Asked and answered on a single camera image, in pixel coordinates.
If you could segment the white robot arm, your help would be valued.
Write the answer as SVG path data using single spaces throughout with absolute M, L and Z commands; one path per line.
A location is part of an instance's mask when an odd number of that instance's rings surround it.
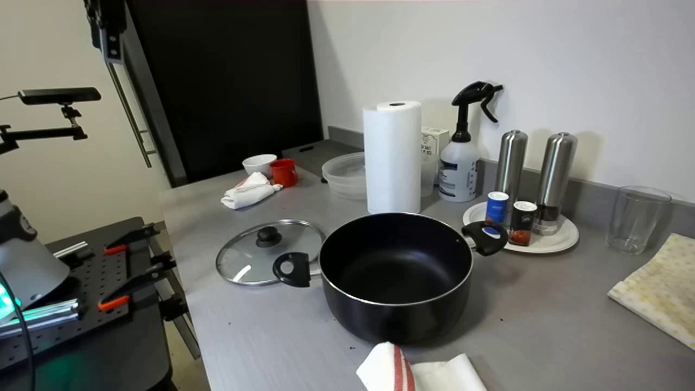
M 32 305 L 69 276 L 69 267 L 36 239 L 6 191 L 0 191 L 0 274 L 0 318 L 14 305 Z

